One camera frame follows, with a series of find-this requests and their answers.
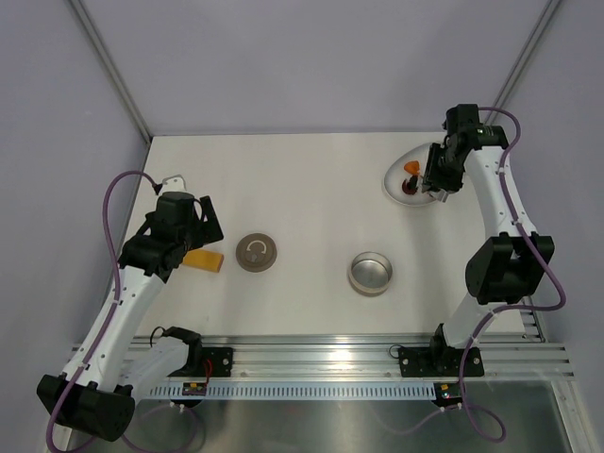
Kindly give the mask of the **orange food piece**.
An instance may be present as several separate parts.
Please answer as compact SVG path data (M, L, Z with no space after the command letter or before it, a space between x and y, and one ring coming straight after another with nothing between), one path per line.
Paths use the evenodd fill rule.
M417 160L412 160L404 165L404 170L410 175L420 174L420 164Z

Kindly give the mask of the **beige round lid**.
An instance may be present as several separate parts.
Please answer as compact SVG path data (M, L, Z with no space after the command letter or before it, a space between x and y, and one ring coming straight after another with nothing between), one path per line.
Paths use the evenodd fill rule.
M246 272L264 272L271 268L277 260L277 245L266 234L251 233L239 240L235 257Z

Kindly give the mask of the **aluminium mounting rail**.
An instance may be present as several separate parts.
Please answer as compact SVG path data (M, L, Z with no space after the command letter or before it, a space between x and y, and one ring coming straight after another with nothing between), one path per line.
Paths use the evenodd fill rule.
M478 345L483 377L401 377L397 350L423 347L425 335L207 336L203 347L234 350L231 377L167 377L144 399L436 400L448 401L463 382L569 381L565 347L538 335L487 335ZM150 350L135 337L123 367Z

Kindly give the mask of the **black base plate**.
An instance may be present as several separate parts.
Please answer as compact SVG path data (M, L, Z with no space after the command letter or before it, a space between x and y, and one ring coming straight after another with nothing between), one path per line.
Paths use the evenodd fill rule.
M463 364L465 378L481 378L485 375L480 350L472 347L464 362L461 362L464 350L446 347L434 352L429 347L408 348L401 346L397 350L401 377L403 378L457 378Z
M234 350L231 347L201 347L189 350L185 364L170 378L230 378Z

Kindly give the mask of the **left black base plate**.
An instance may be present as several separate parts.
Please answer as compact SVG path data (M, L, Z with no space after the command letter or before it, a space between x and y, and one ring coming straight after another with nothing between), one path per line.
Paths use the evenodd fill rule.
M189 350L185 364L170 378L230 378L234 350L231 347L201 347Z

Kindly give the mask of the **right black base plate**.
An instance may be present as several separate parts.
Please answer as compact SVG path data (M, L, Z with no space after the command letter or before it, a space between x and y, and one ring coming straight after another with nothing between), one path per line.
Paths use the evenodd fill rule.
M429 347L408 348L401 346L397 350L401 377L403 378L457 378L463 364L465 378L481 378L485 375L480 350L472 347L464 362L461 362L464 350L446 347L434 352Z

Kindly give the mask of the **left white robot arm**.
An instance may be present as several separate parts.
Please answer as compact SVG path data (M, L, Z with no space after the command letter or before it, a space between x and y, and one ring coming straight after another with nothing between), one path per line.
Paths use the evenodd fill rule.
M224 238L211 199L165 192L123 246L114 293L104 303L84 343L56 376L44 375L36 394L61 425L108 442L130 424L137 403L165 378L206 368L201 336L170 327L128 369L123 361L147 310L186 254Z

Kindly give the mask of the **red orange food toy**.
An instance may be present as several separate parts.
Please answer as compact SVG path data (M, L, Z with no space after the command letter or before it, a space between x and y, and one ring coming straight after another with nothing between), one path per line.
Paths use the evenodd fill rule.
M401 190L404 194L413 196L417 194L420 185L420 176L413 175L410 178L406 178L403 180L401 184Z

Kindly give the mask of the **yellow wooden block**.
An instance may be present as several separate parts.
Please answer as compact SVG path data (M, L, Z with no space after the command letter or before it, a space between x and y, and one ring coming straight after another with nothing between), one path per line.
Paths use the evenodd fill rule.
M221 253L199 248L189 251L183 259L183 264L194 269L219 273L224 258L224 255Z

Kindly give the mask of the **steel round lunch container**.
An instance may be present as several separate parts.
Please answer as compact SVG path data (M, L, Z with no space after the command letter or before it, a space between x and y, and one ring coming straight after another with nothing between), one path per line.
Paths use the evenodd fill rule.
M348 281L358 294L374 297L384 294L390 286L394 268L391 262L377 252L357 255L347 268Z

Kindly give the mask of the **white oval plate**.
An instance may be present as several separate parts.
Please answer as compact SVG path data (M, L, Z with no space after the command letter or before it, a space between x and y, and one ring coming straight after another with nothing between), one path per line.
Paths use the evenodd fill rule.
M429 143L415 146L386 171L382 187L396 203L407 207L423 207L437 201L430 192L422 189L429 148Z

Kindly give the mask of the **metal tongs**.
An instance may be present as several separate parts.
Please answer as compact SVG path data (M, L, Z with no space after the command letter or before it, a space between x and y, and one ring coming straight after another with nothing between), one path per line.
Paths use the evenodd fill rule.
M424 204L430 204L434 202L444 203L449 196L448 191L437 190L437 191L422 191L421 197Z

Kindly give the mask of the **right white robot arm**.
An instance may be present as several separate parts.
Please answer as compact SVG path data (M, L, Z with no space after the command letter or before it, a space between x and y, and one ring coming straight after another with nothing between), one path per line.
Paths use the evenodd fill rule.
M445 138L428 151L422 190L444 200L469 179L478 197L485 241L467 262L467 294L419 353L421 377L481 377L478 336L498 315L517 310L535 293L555 251L524 212L507 162L515 142L500 126L480 121L476 104L459 104L445 114Z

